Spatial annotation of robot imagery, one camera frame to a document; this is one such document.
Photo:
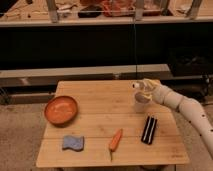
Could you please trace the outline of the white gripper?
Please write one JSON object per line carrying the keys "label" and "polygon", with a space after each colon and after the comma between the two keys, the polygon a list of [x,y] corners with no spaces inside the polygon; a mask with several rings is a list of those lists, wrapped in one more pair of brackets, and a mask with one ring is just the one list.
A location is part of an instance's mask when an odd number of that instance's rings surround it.
{"label": "white gripper", "polygon": [[167,87],[162,85],[159,80],[153,79],[142,79],[141,82],[148,86],[152,90],[151,95],[142,95],[142,99],[144,103],[149,103],[151,101],[155,102],[163,102],[165,98],[165,94],[167,93]]}

